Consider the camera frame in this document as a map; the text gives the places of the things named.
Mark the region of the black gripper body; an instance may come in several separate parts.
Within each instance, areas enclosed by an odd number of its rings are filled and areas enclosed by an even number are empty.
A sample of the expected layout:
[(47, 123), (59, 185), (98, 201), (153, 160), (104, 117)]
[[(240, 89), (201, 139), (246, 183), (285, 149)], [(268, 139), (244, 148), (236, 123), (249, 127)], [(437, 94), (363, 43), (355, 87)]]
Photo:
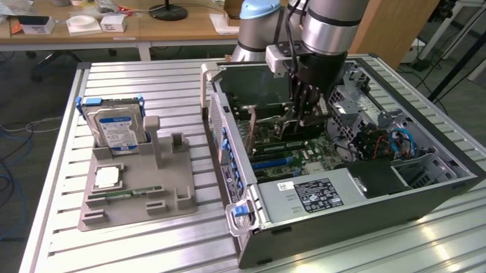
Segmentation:
[(330, 86), (344, 65), (347, 53), (302, 55), (298, 57), (296, 78), (312, 86)]

